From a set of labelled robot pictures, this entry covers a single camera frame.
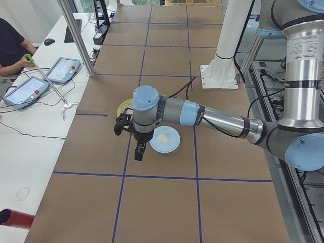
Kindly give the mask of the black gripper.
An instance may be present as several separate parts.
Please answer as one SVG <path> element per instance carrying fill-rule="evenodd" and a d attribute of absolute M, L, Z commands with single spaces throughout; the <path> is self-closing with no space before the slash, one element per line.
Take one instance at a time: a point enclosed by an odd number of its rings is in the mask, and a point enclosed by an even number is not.
<path fill-rule="evenodd" d="M 152 139 L 153 131 L 150 131 L 149 133 L 140 133 L 136 131 L 133 135 L 137 141 L 137 145 L 134 153 L 134 160 L 142 161 L 144 152 L 146 150 L 146 142 Z"/>

